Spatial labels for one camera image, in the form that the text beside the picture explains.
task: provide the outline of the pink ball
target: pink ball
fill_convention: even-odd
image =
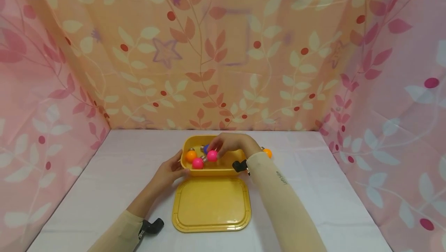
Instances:
[[[201,158],[195,158],[193,161],[192,161],[192,167],[194,168],[194,169],[197,169],[197,170],[201,170],[201,169],[203,169],[203,159],[201,159]]]
[[[208,161],[216,162],[217,161],[217,152],[215,150],[209,150],[208,152]]]

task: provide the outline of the star pattern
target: star pattern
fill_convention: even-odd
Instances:
[[[167,69],[172,68],[171,60],[179,60],[183,59],[182,56],[177,53],[175,50],[175,46],[177,45],[177,42],[175,40],[167,41],[166,43],[163,43],[161,40],[154,38],[153,39],[153,46],[155,46],[156,53],[153,57],[154,62],[162,62],[164,66],[166,66]]]

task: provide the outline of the black clamp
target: black clamp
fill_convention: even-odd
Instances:
[[[143,220],[141,230],[138,234],[138,238],[141,239],[144,234],[157,235],[163,227],[164,227],[164,222],[161,218],[158,218],[153,223],[150,223],[147,220]]]
[[[241,162],[234,161],[234,163],[232,163],[232,167],[234,168],[234,170],[237,173],[240,173],[240,172],[243,172],[246,170],[248,172],[248,175],[250,176],[248,166],[246,165],[246,160],[241,161]]]

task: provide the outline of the floral fabric backdrop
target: floral fabric backdrop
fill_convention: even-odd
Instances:
[[[0,101],[0,251],[22,252],[109,127],[25,0],[0,0]]]
[[[437,252],[446,251],[445,1],[33,6],[48,11],[39,17],[65,38],[71,70],[112,128],[319,130],[392,249]]]
[[[339,84],[346,3],[41,0],[40,6],[51,9],[63,48],[73,54],[68,61],[112,128],[311,130]]]
[[[355,52],[319,122],[395,252],[446,251],[445,4],[365,0],[347,9],[361,23],[350,32]]]

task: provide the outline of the ball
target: ball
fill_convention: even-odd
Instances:
[[[208,152],[208,161],[216,162],[217,161],[217,152],[215,150],[209,150]]]
[[[195,159],[192,161],[192,167],[193,167],[194,169],[196,169],[196,170],[201,170],[201,169],[203,169],[203,166],[204,166],[204,164],[203,164],[203,159],[201,159],[201,158],[195,158]]]
[[[265,152],[269,158],[271,158],[271,156],[273,156],[273,153],[269,149],[263,149],[263,152]]]
[[[195,158],[197,158],[197,153],[195,152],[195,150],[189,150],[189,151],[186,153],[186,160],[187,160],[189,163],[192,163],[192,162],[194,161]]]
[[[203,152],[204,152],[204,154],[208,154],[208,147],[209,147],[209,145],[207,144],[207,145],[205,145],[204,147],[203,147]]]

